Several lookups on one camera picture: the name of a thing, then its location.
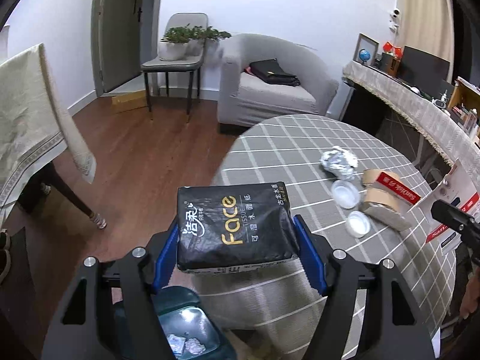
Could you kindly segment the wooden shelf box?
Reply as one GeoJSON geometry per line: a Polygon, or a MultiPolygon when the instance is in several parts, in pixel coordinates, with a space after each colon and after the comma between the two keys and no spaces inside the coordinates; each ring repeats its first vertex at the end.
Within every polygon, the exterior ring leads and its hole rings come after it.
{"type": "Polygon", "coordinates": [[[479,135],[479,87],[457,77],[447,110],[471,141],[479,135]]]}

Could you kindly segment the beige tablecloth on left table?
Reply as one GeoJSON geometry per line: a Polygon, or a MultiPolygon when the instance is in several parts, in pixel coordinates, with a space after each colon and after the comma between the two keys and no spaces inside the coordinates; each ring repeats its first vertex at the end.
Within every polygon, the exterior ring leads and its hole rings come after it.
{"type": "Polygon", "coordinates": [[[32,46],[1,63],[1,221],[29,179],[69,150],[92,183],[96,158],[58,99],[45,46],[32,46]]]}

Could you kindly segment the crumpled silver foil ball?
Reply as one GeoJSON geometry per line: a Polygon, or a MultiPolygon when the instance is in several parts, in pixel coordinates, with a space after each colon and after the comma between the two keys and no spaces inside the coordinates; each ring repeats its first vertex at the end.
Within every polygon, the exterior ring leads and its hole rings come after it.
{"type": "Polygon", "coordinates": [[[358,162],[355,154],[337,145],[320,156],[320,165],[340,180],[352,180],[356,175],[358,162]]]}

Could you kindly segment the black monitor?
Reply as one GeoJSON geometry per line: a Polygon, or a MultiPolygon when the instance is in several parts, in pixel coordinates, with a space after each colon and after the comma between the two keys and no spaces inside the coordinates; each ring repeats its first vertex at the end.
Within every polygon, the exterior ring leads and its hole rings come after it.
{"type": "Polygon", "coordinates": [[[440,94],[442,83],[448,78],[449,68],[450,63],[447,60],[406,46],[396,78],[416,87],[424,94],[437,96],[440,94]]]}

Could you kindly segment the brown tape roll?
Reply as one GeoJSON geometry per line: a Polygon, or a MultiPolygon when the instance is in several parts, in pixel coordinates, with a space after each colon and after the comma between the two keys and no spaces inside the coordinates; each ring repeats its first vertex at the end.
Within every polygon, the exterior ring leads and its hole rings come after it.
{"type": "Polygon", "coordinates": [[[409,205],[390,190],[368,186],[360,204],[360,210],[366,212],[370,208],[389,209],[403,215],[408,212],[409,205]]]}
{"type": "Polygon", "coordinates": [[[387,186],[391,181],[394,183],[400,182],[401,177],[394,172],[389,172],[382,169],[364,170],[361,179],[361,182],[365,187],[371,185],[387,186]]]}

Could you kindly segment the grey door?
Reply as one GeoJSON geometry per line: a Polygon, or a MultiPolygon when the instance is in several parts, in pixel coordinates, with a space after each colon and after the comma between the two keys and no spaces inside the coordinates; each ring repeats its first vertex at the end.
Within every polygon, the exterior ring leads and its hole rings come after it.
{"type": "Polygon", "coordinates": [[[156,55],[160,0],[93,0],[91,58],[97,96],[141,74],[156,55]]]}

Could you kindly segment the brown tape roll rear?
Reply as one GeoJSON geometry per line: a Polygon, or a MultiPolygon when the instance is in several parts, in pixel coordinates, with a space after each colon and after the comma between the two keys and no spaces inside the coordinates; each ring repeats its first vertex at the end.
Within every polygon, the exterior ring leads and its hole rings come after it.
{"type": "Polygon", "coordinates": [[[389,172],[382,169],[364,170],[361,179],[361,182],[365,187],[371,185],[387,186],[391,181],[394,183],[400,182],[401,177],[394,172],[389,172]]]}

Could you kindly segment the white plastic lid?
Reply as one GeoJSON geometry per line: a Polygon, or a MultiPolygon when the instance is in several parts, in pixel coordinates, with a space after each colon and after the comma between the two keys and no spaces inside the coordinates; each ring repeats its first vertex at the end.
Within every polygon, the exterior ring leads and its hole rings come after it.
{"type": "Polygon", "coordinates": [[[368,217],[360,211],[352,211],[346,218],[346,230],[354,238],[361,238],[370,232],[368,217]]]}

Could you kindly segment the beige lace sideboard runner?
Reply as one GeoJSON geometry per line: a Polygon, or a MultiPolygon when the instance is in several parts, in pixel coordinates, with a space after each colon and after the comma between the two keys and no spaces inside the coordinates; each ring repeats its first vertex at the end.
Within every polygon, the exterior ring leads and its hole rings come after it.
{"type": "Polygon", "coordinates": [[[479,148],[450,116],[389,75],[356,61],[343,68],[343,77],[364,87],[402,115],[450,162],[459,159],[470,172],[479,170],[479,148]]]}

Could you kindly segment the brown tape roll front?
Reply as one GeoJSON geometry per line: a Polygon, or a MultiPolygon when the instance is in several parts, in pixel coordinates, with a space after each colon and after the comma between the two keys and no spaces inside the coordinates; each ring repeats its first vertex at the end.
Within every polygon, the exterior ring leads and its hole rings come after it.
{"type": "Polygon", "coordinates": [[[408,212],[409,205],[390,190],[368,186],[360,204],[360,210],[366,212],[370,208],[389,209],[403,215],[408,212]]]}

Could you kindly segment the grey checked tablecloth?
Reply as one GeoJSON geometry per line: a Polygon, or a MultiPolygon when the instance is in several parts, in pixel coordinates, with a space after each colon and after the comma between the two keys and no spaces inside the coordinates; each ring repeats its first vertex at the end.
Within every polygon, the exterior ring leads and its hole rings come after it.
{"type": "Polygon", "coordinates": [[[335,147],[358,158],[352,184],[361,194],[363,172],[375,169],[394,172],[417,196],[430,191],[401,153],[356,127],[318,115],[268,119],[242,134],[221,165],[220,187],[242,189],[226,225],[266,245],[253,204],[253,189],[264,186],[289,204],[297,256],[254,271],[195,274],[193,288],[218,325],[258,332],[281,359],[432,359],[456,257],[427,241],[418,204],[408,207],[403,231],[369,219],[368,232],[352,236],[350,212],[332,195],[335,177],[320,162],[335,147]]]}

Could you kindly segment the dark wooden table leg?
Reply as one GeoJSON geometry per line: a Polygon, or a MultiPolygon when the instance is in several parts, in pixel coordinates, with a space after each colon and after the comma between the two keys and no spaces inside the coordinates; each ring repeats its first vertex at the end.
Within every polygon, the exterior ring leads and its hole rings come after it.
{"type": "Polygon", "coordinates": [[[89,220],[94,223],[97,228],[105,229],[107,226],[106,219],[104,219],[99,213],[92,211],[74,192],[73,190],[64,182],[62,177],[58,174],[55,169],[55,165],[50,162],[41,170],[45,180],[48,185],[53,186],[57,189],[67,200],[72,203],[78,210],[80,210],[84,215],[86,215],[89,220]]]}

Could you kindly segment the red SanDisk cardboard box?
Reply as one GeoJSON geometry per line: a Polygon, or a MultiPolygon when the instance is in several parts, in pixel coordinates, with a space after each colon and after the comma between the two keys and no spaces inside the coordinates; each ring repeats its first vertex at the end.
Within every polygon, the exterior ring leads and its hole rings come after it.
{"type": "MultiPolygon", "coordinates": [[[[371,185],[372,187],[390,190],[393,194],[397,194],[400,198],[402,198],[408,205],[410,211],[416,203],[418,203],[422,198],[420,195],[415,193],[413,190],[409,189],[402,180],[400,182],[394,183],[391,181],[387,186],[382,185],[371,185]]],[[[386,226],[393,228],[397,232],[402,232],[410,228],[412,225],[407,220],[406,214],[398,214],[394,211],[389,209],[381,209],[381,208],[370,208],[366,212],[363,212],[366,215],[377,219],[377,221],[382,222],[386,226]]]]}

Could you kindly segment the SanDisk blister package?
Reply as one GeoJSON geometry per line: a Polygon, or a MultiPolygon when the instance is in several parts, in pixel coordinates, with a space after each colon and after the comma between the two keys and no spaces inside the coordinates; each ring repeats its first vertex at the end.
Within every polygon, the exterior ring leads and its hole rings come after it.
{"type": "Polygon", "coordinates": [[[479,192],[459,158],[437,187],[418,203],[430,226],[425,243],[433,245],[437,242],[442,255],[446,255],[458,247],[461,243],[461,235],[434,219],[431,208],[437,200],[449,203],[460,211],[473,216],[475,220],[479,220],[479,192]]]}

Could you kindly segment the small blue globe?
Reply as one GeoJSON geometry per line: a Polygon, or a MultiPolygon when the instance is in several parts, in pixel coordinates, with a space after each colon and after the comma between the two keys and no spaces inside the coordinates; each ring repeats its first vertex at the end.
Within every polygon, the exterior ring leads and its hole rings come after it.
{"type": "Polygon", "coordinates": [[[358,52],[358,59],[363,65],[365,65],[369,60],[371,60],[371,54],[367,49],[362,48],[358,52]]]}

